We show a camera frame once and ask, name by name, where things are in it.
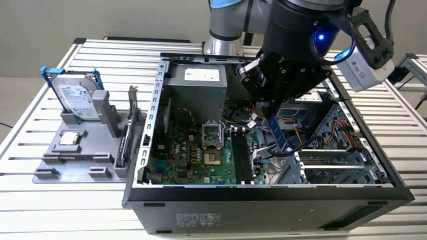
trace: cable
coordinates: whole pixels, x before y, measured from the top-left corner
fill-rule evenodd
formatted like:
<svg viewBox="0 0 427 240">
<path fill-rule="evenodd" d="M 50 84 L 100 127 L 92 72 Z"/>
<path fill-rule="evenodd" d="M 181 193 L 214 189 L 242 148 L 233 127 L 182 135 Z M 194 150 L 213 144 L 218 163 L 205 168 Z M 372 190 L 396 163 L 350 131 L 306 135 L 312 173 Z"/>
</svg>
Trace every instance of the cable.
<svg viewBox="0 0 427 240">
<path fill-rule="evenodd" d="M 229 124 L 245 124 L 245 123 L 249 122 L 248 120 L 237 121 L 237 120 L 226 117 L 225 115 L 221 116 L 221 119 L 222 119 L 226 123 L 229 123 Z"/>
<path fill-rule="evenodd" d="M 252 113 L 256 115 L 257 118 L 264 119 L 264 117 L 262 117 L 262 116 L 258 116 L 258 115 L 256 114 L 256 112 L 254 112 L 254 104 L 252 105 L 250 110 L 252 110 Z M 296 137 L 297 137 L 298 144 L 302 144 L 302 140 L 301 140 L 300 133 L 298 133 L 298 129 L 297 129 L 297 125 L 296 125 L 296 118 L 294 118 L 294 117 L 292 117 L 292 118 L 277 117 L 277 119 L 293 121 L 294 135 L 296 135 Z"/>
<path fill-rule="evenodd" d="M 273 177 L 277 175 L 277 173 L 281 173 L 281 171 L 284 170 L 285 168 L 282 167 L 268 179 L 268 184 L 272 184 L 272 179 Z"/>
<path fill-rule="evenodd" d="M 325 144 L 328 144 L 330 142 L 330 140 L 333 139 L 333 134 L 334 134 L 334 127 L 333 127 L 333 124 L 337 123 L 340 127 L 345 127 L 348 126 L 348 123 L 342 120 L 338 120 L 338 119 L 334 119 L 332 121 L 332 124 L 330 124 L 330 134 L 325 140 Z M 348 133 L 348 131 L 344 131 L 344 135 L 345 135 L 345 138 L 346 138 L 346 141 L 348 141 L 348 145 L 355 148 L 356 147 L 356 143 L 355 143 L 355 140 L 350 136 L 350 134 Z"/>
<path fill-rule="evenodd" d="M 268 150 L 270 156 L 265 157 L 264 159 L 266 160 L 266 159 L 270 159 L 270 158 L 273 158 L 273 157 L 280 157 L 280 158 L 282 158 L 282 157 L 289 157 L 289 156 L 293 155 L 293 153 L 294 153 L 296 151 L 298 151 L 300 149 L 305 148 L 314 140 L 322 141 L 322 137 L 321 137 L 321 136 L 317 136 L 317 135 L 313 135 L 313 136 L 308 139 L 306 142 L 304 142 L 298 147 L 293 148 L 293 149 L 292 149 L 290 151 L 288 151 L 288 152 L 270 152 L 270 151 Z M 274 143 L 274 142 L 270 142 L 270 143 L 266 144 L 266 146 L 269 147 L 269 146 L 273 145 L 273 144 L 276 144 L 276 143 Z"/>
<path fill-rule="evenodd" d="M 420 108 L 423 102 L 424 102 L 424 100 L 420 100 L 420 101 L 417 102 L 416 107 L 415 107 L 415 110 L 417 110 L 417 109 Z"/>
<path fill-rule="evenodd" d="M 396 0 L 389 0 L 388 2 L 388 7 L 387 7 L 387 12 L 385 12 L 385 38 L 393 43 L 393 31 L 392 31 L 392 14 L 393 14 L 393 9 L 395 9 L 395 3 Z"/>
<path fill-rule="evenodd" d="M 190 122 L 192 122 L 192 130 L 193 130 L 193 132 L 196 132 L 196 121 L 194 121 L 194 117 L 193 117 L 192 112 L 186 108 L 182 108 L 182 107 L 173 108 L 173 110 L 174 111 L 180 110 L 180 111 L 184 111 L 188 113 L 188 115 L 190 117 Z"/>
<path fill-rule="evenodd" d="M 399 87 L 397 87 L 397 91 L 400 90 L 400 88 L 403 88 L 403 86 L 415 78 L 415 76 L 412 76 Z"/>
<path fill-rule="evenodd" d="M 344 120 L 338 120 L 338 121 L 344 124 L 344 126 L 346 126 L 346 127 L 349 126 L 348 123 Z M 355 148 L 356 147 L 356 142 L 355 142 L 355 140 L 352 138 L 352 135 L 350 135 L 349 131 L 344 131 L 344 135 L 346 137 L 346 141 L 348 141 L 349 146 L 352 148 Z"/>
<path fill-rule="evenodd" d="M 2 122 L 0 122 L 0 125 L 2 125 L 2 126 L 5 126 L 5 127 L 8 127 L 8 128 L 13 128 L 13 126 L 10 126 L 10 125 L 8 125 L 8 124 L 5 124 L 5 123 L 2 123 Z"/>
<path fill-rule="evenodd" d="M 310 54 L 312 56 L 314 57 L 314 59 L 318 61 L 318 63 L 321 65 L 326 65 L 326 66 L 332 66 L 332 65 L 336 65 L 336 64 L 340 64 L 341 62 L 344 62 L 349 57 L 350 55 L 353 54 L 353 51 L 355 51 L 355 48 L 356 48 L 356 34 L 355 34 L 355 29 L 353 29 L 353 25 L 350 23 L 350 18 L 352 18 L 352 13 L 350 12 L 346 12 L 345 14 L 345 23 L 346 23 L 346 27 L 349 29 L 349 37 L 350 37 L 350 47 L 349 47 L 349 51 L 346 53 L 346 55 L 340 58 L 338 60 L 336 61 L 328 61 L 322 58 L 322 56 L 320 56 L 318 54 L 318 51 L 317 51 L 317 47 L 316 47 L 316 36 L 317 36 L 317 31 L 313 31 L 312 32 L 312 35 L 310 35 L 310 41 L 309 41 L 309 51 L 310 51 Z"/>
</svg>

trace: case label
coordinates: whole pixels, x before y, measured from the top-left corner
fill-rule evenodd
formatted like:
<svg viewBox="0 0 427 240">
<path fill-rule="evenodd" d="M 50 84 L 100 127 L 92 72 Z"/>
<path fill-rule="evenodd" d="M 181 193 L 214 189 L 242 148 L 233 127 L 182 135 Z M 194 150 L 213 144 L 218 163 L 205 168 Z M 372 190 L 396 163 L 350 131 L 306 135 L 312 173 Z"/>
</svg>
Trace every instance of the case label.
<svg viewBox="0 0 427 240">
<path fill-rule="evenodd" d="M 184 80 L 188 81 L 220 81 L 220 70 L 217 69 L 186 68 L 184 75 Z"/>
<path fill-rule="evenodd" d="M 78 85 L 58 85 L 58 90 L 72 113 L 82 120 L 98 120 L 88 90 Z"/>
<path fill-rule="evenodd" d="M 217 227 L 221 213 L 176 213 L 178 227 Z"/>
</svg>

